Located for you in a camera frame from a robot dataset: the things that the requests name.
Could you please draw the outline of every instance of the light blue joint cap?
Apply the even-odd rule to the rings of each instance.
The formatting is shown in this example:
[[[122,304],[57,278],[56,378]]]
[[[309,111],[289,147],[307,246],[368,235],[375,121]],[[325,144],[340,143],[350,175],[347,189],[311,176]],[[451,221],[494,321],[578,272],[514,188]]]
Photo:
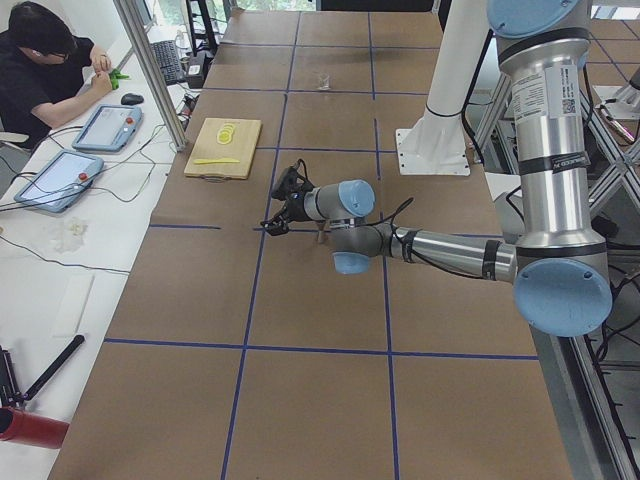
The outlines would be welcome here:
[[[489,0],[487,17],[496,35],[525,38],[553,27],[580,0]]]
[[[513,285],[516,306],[531,326],[558,337],[599,327],[613,300],[598,271],[568,258],[545,258],[523,268]]]
[[[356,217],[366,217],[373,211],[376,195],[364,180],[347,180],[338,185],[342,206]]]
[[[343,275],[353,275],[356,273],[364,273],[369,270],[371,259],[366,255],[354,252],[334,252],[333,264],[336,272]]]

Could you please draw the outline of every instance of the computer mouse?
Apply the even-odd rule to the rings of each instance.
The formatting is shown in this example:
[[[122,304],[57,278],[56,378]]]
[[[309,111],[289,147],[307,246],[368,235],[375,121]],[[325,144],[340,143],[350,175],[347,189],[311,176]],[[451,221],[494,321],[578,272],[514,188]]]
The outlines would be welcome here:
[[[138,105],[144,102],[144,97],[137,93],[125,93],[120,99],[121,105]]]

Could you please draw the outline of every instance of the metal pole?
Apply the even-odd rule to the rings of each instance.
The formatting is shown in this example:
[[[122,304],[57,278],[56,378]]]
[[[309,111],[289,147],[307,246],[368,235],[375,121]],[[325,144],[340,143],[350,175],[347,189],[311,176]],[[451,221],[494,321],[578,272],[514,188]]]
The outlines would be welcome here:
[[[151,45],[149,45],[147,34],[142,25],[140,12],[138,12],[138,9],[132,1],[113,0],[113,3],[118,10],[118,15],[120,15],[122,25],[129,36],[129,40],[131,40],[133,51],[138,57],[142,72],[149,83],[149,87],[151,87],[151,93],[158,105],[160,115],[167,126],[167,130],[169,130],[176,150],[184,150],[187,145],[187,137],[182,130],[182,125],[174,110],[173,102],[171,102],[169,91],[164,82],[164,77],[155,61]]]

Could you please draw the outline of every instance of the red cylinder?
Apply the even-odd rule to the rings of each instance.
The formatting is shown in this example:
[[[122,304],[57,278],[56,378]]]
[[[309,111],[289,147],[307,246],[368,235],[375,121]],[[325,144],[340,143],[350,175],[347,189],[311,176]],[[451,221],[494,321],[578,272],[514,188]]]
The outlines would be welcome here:
[[[0,408],[0,440],[60,448],[69,424],[16,408]]]

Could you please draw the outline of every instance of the tablet screen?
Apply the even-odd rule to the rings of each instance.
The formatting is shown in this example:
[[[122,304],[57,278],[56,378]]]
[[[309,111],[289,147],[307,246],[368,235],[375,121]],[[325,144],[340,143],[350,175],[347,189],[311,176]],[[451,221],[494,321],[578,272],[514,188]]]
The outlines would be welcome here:
[[[24,200],[51,204],[62,197],[72,195],[78,175],[86,172],[87,167],[94,162],[92,158],[65,152],[49,165],[21,196]]]
[[[113,145],[118,134],[122,131],[127,117],[131,116],[132,108],[101,107],[94,121],[85,131],[78,145]]]

